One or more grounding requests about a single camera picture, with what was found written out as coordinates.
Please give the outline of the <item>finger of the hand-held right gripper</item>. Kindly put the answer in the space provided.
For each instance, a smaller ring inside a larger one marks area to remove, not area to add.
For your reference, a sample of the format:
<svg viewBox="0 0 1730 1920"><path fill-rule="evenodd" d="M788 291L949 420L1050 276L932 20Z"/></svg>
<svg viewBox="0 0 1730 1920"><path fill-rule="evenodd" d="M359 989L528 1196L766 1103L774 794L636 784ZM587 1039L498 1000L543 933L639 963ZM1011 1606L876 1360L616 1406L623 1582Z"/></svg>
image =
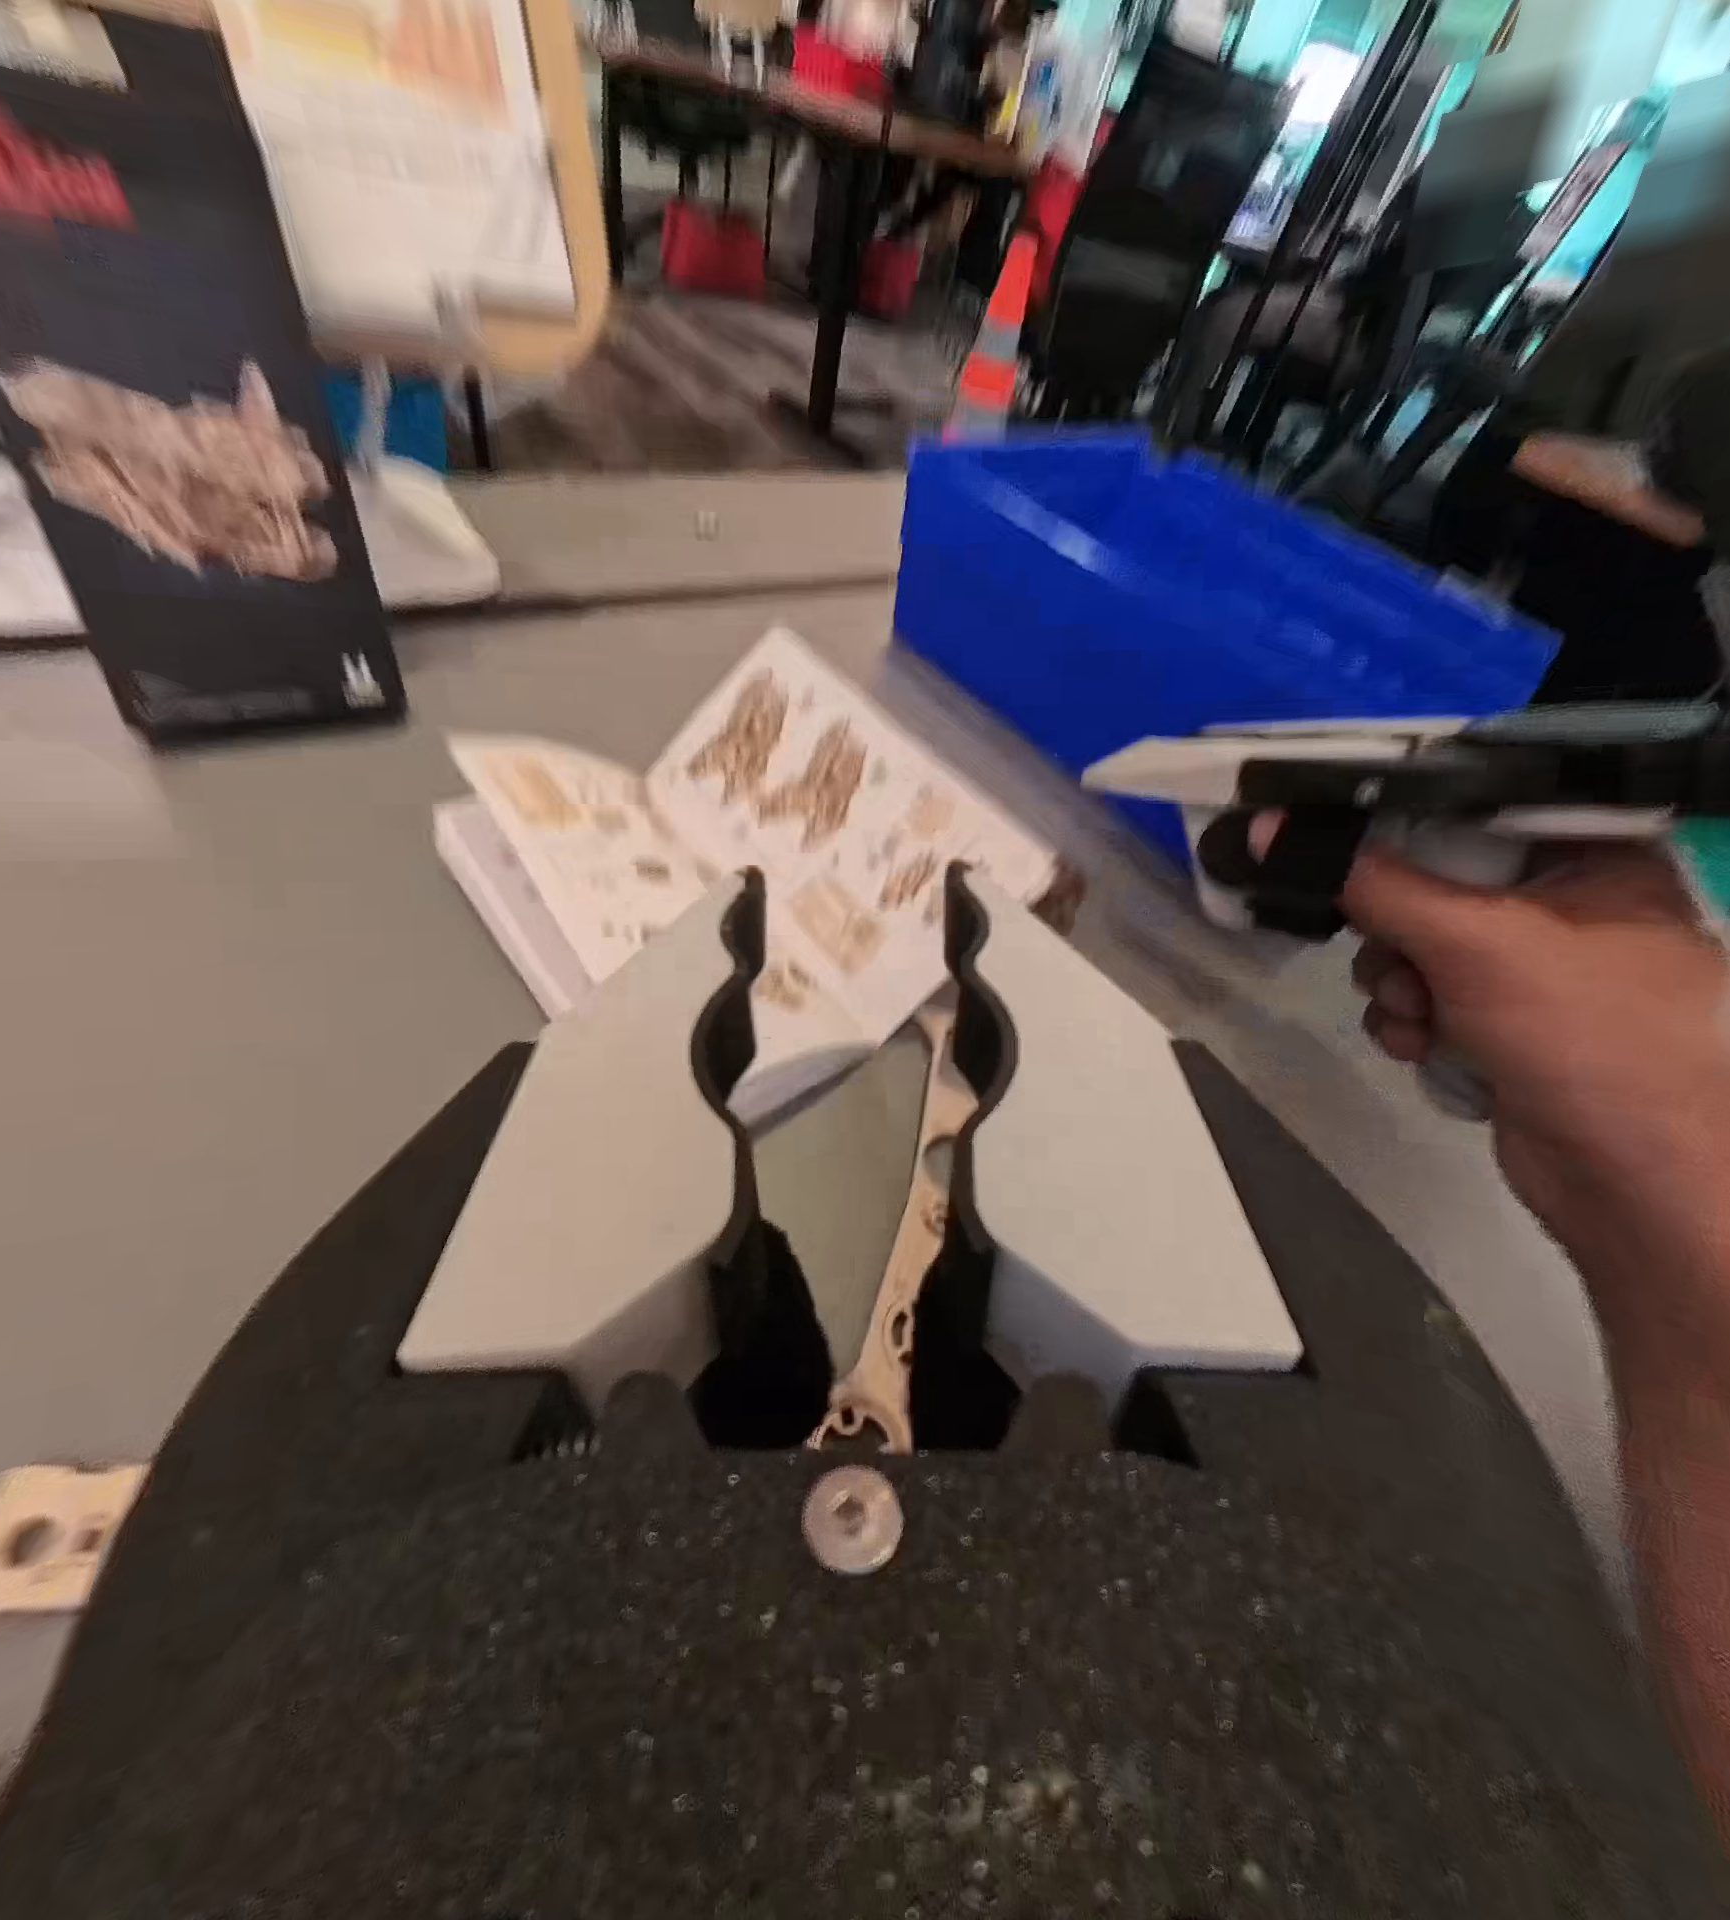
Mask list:
<svg viewBox="0 0 1730 1920"><path fill-rule="evenodd" d="M1256 745L1249 736L1146 736L1085 765L1077 781L1117 799L1230 808Z"/></svg>
<svg viewBox="0 0 1730 1920"><path fill-rule="evenodd" d="M1318 717L1289 721L1243 721L1206 726L1201 742L1330 742L1349 749L1394 745L1420 749L1427 742L1456 738L1472 723L1466 716Z"/></svg>

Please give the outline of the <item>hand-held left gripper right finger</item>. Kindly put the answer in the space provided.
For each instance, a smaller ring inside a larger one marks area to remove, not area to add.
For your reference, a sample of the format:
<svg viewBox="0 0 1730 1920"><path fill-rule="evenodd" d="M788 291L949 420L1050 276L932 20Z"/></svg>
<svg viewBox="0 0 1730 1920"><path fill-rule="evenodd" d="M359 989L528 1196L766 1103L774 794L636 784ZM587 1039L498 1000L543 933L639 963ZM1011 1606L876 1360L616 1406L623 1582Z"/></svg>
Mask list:
<svg viewBox="0 0 1730 1920"><path fill-rule="evenodd" d="M991 875L948 868L952 1063L974 1094L948 1222L1019 1386L1283 1375L1305 1356L1170 1029Z"/></svg>

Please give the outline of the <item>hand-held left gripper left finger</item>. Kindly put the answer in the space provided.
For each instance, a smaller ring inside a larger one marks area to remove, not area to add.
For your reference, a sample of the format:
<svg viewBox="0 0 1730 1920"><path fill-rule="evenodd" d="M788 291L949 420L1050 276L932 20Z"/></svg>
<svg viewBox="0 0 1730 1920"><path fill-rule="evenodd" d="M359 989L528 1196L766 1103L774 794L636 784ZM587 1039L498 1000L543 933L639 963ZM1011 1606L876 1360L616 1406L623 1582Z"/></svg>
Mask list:
<svg viewBox="0 0 1730 1920"><path fill-rule="evenodd" d="M740 870L531 1043L395 1349L407 1378L809 1364L809 1288L731 1096L756 1058L766 882Z"/></svg>

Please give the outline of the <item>long cut-out plywood part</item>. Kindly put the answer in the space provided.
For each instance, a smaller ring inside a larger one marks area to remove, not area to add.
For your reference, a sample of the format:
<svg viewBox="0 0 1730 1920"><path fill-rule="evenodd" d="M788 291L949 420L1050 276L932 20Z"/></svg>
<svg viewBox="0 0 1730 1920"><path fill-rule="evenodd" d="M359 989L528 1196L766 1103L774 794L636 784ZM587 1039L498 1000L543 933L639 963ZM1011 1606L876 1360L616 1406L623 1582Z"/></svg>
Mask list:
<svg viewBox="0 0 1730 1920"><path fill-rule="evenodd" d="M910 1403L918 1307L946 1239L955 1144L975 1108L953 1063L957 1005L957 989L943 987L914 1016L926 1073L910 1178L856 1360L831 1384L823 1417L806 1437L817 1452L849 1441L873 1441L885 1454L916 1445Z"/></svg>

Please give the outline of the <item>grey desk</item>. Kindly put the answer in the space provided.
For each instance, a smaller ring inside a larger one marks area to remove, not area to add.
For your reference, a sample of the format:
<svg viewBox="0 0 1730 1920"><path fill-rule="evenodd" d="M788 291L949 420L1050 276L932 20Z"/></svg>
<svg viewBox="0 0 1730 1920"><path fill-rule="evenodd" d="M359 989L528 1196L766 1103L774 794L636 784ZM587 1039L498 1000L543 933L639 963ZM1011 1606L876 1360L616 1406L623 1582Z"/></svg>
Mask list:
<svg viewBox="0 0 1730 1920"><path fill-rule="evenodd" d="M1338 941L1212 932L1115 812L892 644L892 473L456 482L492 612L404 625L402 728L153 753L78 649L0 651L0 1473L136 1462L253 1300L495 1048L539 1028L432 848L447 731L647 765L798 631L1087 875L1075 944L1207 1048L1476 1334L1628 1597L1597 1335L1472 1123L1357 1032ZM0 1760L65 1622L0 1620Z"/></svg>

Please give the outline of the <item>person's right hand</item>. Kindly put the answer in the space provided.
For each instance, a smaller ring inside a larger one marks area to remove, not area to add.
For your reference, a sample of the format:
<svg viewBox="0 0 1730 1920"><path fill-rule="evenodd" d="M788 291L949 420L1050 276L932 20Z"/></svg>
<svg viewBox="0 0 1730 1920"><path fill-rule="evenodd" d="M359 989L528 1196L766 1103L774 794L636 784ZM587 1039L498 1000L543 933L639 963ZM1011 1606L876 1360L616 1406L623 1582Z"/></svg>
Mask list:
<svg viewBox="0 0 1730 1920"><path fill-rule="evenodd" d="M1488 1084L1501 1173L1597 1305L1730 1294L1730 946L1667 853L1478 885L1368 845L1338 904L1368 1033Z"/></svg>

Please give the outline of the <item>blue plastic bin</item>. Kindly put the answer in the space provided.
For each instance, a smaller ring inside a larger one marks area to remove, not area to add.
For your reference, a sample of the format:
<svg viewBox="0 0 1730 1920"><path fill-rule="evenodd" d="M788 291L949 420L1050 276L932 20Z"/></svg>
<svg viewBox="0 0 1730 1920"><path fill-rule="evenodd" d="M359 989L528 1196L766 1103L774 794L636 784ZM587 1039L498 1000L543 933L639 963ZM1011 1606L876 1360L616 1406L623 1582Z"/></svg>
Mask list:
<svg viewBox="0 0 1730 1920"><path fill-rule="evenodd" d="M1226 723L1486 717L1560 638L1137 430L910 445L893 631L1060 772Z"/></svg>

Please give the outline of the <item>brown wooden side table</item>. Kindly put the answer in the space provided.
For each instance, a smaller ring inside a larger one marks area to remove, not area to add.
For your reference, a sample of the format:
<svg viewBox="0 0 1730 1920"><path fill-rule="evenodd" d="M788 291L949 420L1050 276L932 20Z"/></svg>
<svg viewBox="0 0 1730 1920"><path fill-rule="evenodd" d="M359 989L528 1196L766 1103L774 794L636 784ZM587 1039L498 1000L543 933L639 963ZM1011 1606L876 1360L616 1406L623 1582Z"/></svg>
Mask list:
<svg viewBox="0 0 1730 1920"><path fill-rule="evenodd" d="M1507 469L1527 485L1667 545L1694 550L1708 542L1702 516L1651 484L1638 443L1540 431L1517 443Z"/></svg>

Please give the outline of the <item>open instruction booklet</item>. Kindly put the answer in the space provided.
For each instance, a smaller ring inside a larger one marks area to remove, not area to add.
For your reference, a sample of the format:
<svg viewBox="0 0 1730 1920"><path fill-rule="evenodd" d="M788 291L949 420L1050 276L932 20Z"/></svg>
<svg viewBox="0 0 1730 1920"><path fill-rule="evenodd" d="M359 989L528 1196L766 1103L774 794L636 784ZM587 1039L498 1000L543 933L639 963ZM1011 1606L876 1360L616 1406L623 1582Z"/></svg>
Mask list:
<svg viewBox="0 0 1730 1920"><path fill-rule="evenodd" d="M817 1096L941 991L943 877L1027 905L1056 852L793 631L766 631L646 774L534 736L452 731L465 792L439 861L543 1017L577 1012L724 875L763 880L751 1131Z"/></svg>

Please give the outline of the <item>orange traffic cone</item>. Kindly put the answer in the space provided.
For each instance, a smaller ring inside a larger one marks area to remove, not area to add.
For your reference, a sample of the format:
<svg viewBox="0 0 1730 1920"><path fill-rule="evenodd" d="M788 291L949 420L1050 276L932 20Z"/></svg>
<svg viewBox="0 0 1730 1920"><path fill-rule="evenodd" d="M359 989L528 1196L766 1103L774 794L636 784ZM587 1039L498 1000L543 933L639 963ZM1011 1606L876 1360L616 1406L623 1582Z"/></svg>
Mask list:
<svg viewBox="0 0 1730 1920"><path fill-rule="evenodd" d="M1040 240L1031 227L1011 233L994 291L953 379L941 428L948 441L991 439L1007 431L1019 388L1022 323L1038 251Z"/></svg>

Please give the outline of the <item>background table with black legs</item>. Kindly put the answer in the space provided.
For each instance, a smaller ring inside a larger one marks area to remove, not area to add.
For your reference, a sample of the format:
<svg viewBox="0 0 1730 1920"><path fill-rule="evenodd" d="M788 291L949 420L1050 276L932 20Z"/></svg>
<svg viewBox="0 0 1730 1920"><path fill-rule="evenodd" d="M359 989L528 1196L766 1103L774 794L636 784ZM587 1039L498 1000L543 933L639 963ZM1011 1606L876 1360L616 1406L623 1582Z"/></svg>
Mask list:
<svg viewBox="0 0 1730 1920"><path fill-rule="evenodd" d="M817 155L809 280L815 326L809 369L804 396L770 392L766 405L859 465L863 451L833 428L833 416L841 408L884 416L893 411L889 396L849 392L841 383L844 344L872 238L881 165L892 157L905 157L974 179L1024 181L1031 176L1027 157L1003 140L901 108L822 91L779 71L766 77L734 76L719 69L707 54L669 42L625 42L609 34L591 47L602 69L597 179L612 285L622 285L628 262L623 126L617 113L622 79L649 79L707 93L735 106L740 117L758 128L793 128L809 142Z"/></svg>

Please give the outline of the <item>white stand base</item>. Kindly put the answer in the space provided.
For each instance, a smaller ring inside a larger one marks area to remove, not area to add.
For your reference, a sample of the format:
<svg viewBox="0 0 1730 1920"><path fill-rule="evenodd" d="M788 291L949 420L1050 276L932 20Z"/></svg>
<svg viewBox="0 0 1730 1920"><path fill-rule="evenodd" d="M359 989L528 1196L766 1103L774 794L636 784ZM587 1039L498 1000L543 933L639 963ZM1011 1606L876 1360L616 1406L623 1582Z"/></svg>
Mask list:
<svg viewBox="0 0 1730 1920"><path fill-rule="evenodd" d="M350 461L345 480L386 612L456 612L498 600L500 561L442 471L379 453Z"/></svg>

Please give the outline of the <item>pale plywood part sheet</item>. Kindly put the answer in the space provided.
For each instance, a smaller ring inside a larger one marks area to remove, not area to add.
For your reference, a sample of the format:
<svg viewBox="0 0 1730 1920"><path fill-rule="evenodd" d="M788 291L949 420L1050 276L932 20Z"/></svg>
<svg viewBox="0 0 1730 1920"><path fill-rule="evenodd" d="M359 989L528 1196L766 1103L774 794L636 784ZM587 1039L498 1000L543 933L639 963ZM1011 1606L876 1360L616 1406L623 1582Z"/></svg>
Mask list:
<svg viewBox="0 0 1730 1920"><path fill-rule="evenodd" d="M0 1620L78 1616L150 1471L34 1462L0 1473Z"/></svg>

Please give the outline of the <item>black model kit box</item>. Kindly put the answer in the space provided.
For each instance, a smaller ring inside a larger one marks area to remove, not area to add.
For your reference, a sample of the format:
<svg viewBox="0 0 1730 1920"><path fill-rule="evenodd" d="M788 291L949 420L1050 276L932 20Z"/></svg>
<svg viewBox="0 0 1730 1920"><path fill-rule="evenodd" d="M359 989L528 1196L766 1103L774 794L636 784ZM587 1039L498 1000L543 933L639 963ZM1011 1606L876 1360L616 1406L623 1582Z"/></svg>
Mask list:
<svg viewBox="0 0 1730 1920"><path fill-rule="evenodd" d="M0 59L0 443L153 743L406 692L218 32L87 8L119 81Z"/></svg>

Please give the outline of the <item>small blue crate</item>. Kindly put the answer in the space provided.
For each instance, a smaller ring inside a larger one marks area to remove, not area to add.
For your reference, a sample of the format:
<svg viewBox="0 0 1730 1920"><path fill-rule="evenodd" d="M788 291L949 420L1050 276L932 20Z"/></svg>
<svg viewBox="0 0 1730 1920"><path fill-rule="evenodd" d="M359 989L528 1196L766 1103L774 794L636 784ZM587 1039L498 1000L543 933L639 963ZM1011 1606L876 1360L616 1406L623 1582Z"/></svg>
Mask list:
<svg viewBox="0 0 1730 1920"><path fill-rule="evenodd" d="M319 374L324 410L345 456L364 436L368 405L357 365L326 365ZM386 371L379 450L402 461L445 473L450 467L450 408L445 382L436 375Z"/></svg>

